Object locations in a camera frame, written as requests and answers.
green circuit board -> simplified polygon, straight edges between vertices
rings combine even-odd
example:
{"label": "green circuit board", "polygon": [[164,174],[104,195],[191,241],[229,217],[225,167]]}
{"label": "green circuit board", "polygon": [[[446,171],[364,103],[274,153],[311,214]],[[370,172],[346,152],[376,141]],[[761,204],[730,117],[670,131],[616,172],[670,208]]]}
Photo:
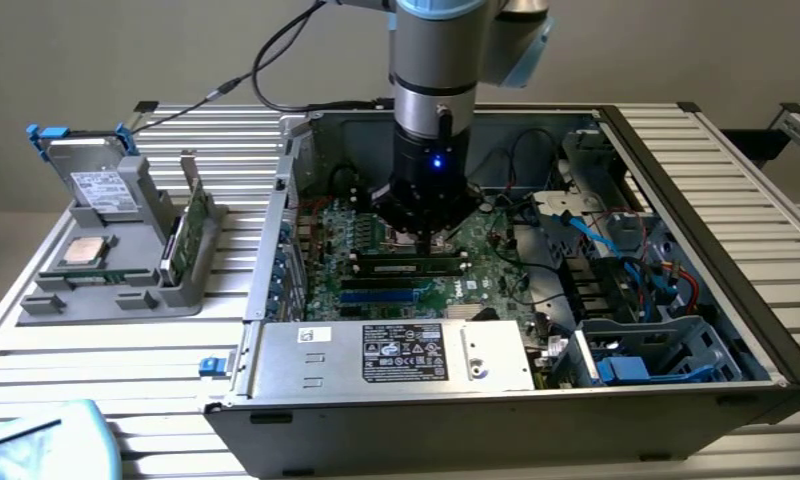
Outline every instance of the green circuit board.
{"label": "green circuit board", "polygon": [[[462,276],[406,279],[407,285],[412,286],[394,290],[368,288],[370,280],[366,279],[359,280],[358,288],[351,289],[344,288],[346,280],[356,278],[351,269],[351,252],[380,257],[412,256],[414,241],[394,231],[376,214],[356,213],[339,201],[306,209],[300,216],[299,232],[308,251],[307,320],[470,318],[475,311],[491,307],[504,320],[516,320],[520,325],[532,322],[534,307],[520,303],[531,302],[531,295],[520,289],[514,290],[524,272],[498,258],[487,242],[496,217],[495,214],[475,213],[454,235],[446,234],[434,239],[432,253],[440,258],[459,255],[460,251],[467,252],[463,262],[470,266]],[[442,263],[452,261],[432,260]],[[350,301],[351,292],[368,297],[371,293],[387,291],[388,296],[392,291],[400,291],[403,299],[386,302]],[[515,293],[515,299],[510,296],[511,292]]]}

motherboard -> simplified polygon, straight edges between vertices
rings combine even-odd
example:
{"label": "motherboard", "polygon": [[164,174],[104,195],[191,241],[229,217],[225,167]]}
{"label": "motherboard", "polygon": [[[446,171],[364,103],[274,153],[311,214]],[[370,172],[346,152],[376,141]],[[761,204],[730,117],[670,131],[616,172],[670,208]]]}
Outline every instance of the motherboard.
{"label": "motherboard", "polygon": [[339,200],[307,202],[299,218],[307,320],[484,315],[531,325],[524,272],[495,255],[498,218],[492,209],[472,214],[456,230],[435,236],[432,253],[423,256],[415,253],[414,239],[375,213],[359,213]]}

blue component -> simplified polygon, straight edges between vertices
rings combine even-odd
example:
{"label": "blue component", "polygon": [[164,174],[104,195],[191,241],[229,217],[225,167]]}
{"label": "blue component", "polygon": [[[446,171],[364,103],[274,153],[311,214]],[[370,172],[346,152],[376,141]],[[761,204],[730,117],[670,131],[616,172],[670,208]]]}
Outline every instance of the blue component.
{"label": "blue component", "polygon": [[282,222],[282,226],[279,228],[279,239],[283,242],[287,242],[291,238],[291,224],[288,222]]}
{"label": "blue component", "polygon": [[543,28],[539,33],[539,37],[531,42],[527,50],[522,54],[522,58],[512,67],[507,78],[502,82],[500,86],[504,88],[524,88],[528,85],[528,81],[531,80],[531,76],[534,75],[534,71],[536,70],[536,65],[539,64],[539,59],[543,56],[543,52],[546,50],[546,45],[548,44],[548,32],[555,25],[554,18],[548,17],[546,23],[543,23]]}
{"label": "blue component", "polygon": [[[29,455],[15,456],[12,452]],[[5,457],[0,458],[0,478],[39,477],[36,465],[59,462],[56,470],[69,473],[71,478],[121,479],[119,444],[92,400],[72,400],[33,416],[1,423],[0,457]],[[72,460],[75,463],[63,469]],[[11,471],[7,464],[15,467]]]}
{"label": "blue component", "polygon": [[116,125],[116,135],[124,143],[124,148],[128,151],[128,155],[139,155],[139,148],[136,147],[136,142],[133,141],[133,132],[128,130],[128,128],[124,126],[124,123]]}
{"label": "blue component", "polygon": [[270,295],[275,297],[280,297],[284,293],[284,289],[282,288],[282,284],[279,282],[270,282]]}
{"label": "blue component", "polygon": [[414,301],[415,290],[342,293],[342,303],[412,303]]}
{"label": "blue component", "polygon": [[68,127],[48,127],[41,130],[41,138],[65,138],[69,133]]}
{"label": "blue component", "polygon": [[608,385],[648,383],[650,372],[640,357],[608,357],[596,362],[599,377]]}
{"label": "blue component", "polygon": [[669,295],[675,295],[678,290],[675,286],[667,285],[662,275],[652,275],[652,283],[659,290],[663,290]]}
{"label": "blue component", "polygon": [[39,152],[39,156],[45,162],[49,162],[51,159],[48,157],[48,152],[44,150],[41,146],[41,136],[39,135],[39,125],[35,123],[27,127],[27,138],[29,139],[29,143],[32,143],[32,147]]}
{"label": "blue component", "polygon": [[715,367],[705,365],[686,374],[652,376],[640,357],[607,357],[596,362],[596,369],[606,385],[644,385],[707,382],[711,380]]}
{"label": "blue component", "polygon": [[407,12],[424,20],[450,20],[486,5],[488,0],[398,0]]}
{"label": "blue component", "polygon": [[[560,215],[552,215],[551,217],[555,220],[560,219]],[[575,228],[578,228],[582,231],[582,233],[584,235],[587,235],[587,238],[591,238],[592,240],[596,240],[598,242],[603,243],[611,249],[611,252],[614,252],[614,255],[616,255],[616,258],[623,257],[623,254],[620,253],[619,248],[616,248],[616,244],[611,240],[604,238],[602,235],[599,235],[587,226],[587,224],[584,224],[584,222],[582,222],[582,220],[578,217],[572,217],[570,219],[570,225],[572,225]],[[634,265],[631,265],[630,263],[626,264],[626,271],[634,277],[635,281],[638,282],[638,285],[640,285],[640,272],[638,272]],[[650,318],[650,303],[648,302],[647,302],[647,308],[646,308],[646,318],[647,318],[647,320]]]}
{"label": "blue component", "polygon": [[284,266],[276,265],[272,267],[272,278],[274,280],[282,280],[284,278]]}
{"label": "blue component", "polygon": [[276,313],[279,313],[279,302],[276,302],[272,299],[267,300],[267,306],[264,307],[264,310],[267,311],[267,316],[270,318],[276,316]]}
{"label": "blue component", "polygon": [[224,377],[225,366],[228,360],[224,358],[208,357],[201,360],[199,364],[199,376],[200,377]]}

sticker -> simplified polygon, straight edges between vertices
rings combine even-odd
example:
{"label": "sticker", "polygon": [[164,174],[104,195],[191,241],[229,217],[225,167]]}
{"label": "sticker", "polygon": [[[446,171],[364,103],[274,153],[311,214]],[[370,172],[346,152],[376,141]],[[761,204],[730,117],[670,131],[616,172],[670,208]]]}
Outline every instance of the sticker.
{"label": "sticker", "polygon": [[332,327],[307,327],[299,329],[298,343],[331,342]]}
{"label": "sticker", "polygon": [[375,272],[400,272],[400,273],[407,273],[407,272],[416,272],[418,271],[418,267],[415,265],[383,265],[379,267],[374,267],[374,271]]}
{"label": "sticker", "polygon": [[131,190],[117,172],[72,172],[71,177],[97,213],[139,211]]}
{"label": "sticker", "polygon": [[442,324],[364,325],[362,338],[368,383],[448,380]]}

blue cable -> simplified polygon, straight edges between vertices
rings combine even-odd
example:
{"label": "blue cable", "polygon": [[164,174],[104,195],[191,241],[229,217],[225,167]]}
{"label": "blue cable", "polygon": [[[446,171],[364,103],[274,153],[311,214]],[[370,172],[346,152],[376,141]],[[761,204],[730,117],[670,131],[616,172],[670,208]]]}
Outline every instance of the blue cable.
{"label": "blue cable", "polygon": [[[562,217],[560,217],[560,215],[552,215],[552,218],[555,220],[560,220]],[[611,240],[604,238],[602,235],[599,235],[595,231],[592,231],[591,228],[587,226],[587,224],[578,217],[570,218],[570,225],[572,225],[575,228],[578,228],[582,231],[582,233],[584,235],[587,235],[587,238],[591,238],[592,240],[604,244],[611,249],[611,252],[614,252],[614,255],[616,255],[616,258],[619,258],[619,259],[623,258],[623,253],[619,251],[616,244]],[[626,263],[626,272],[628,272],[628,274],[632,276],[632,278],[635,279],[635,282],[638,282],[638,288],[640,288],[640,285],[643,283],[643,281],[640,279],[640,272],[638,272],[638,269],[634,267],[634,265],[631,263]],[[646,301],[643,303],[644,303],[643,321],[648,322],[650,316],[652,313],[651,309],[650,309],[650,302]]]}

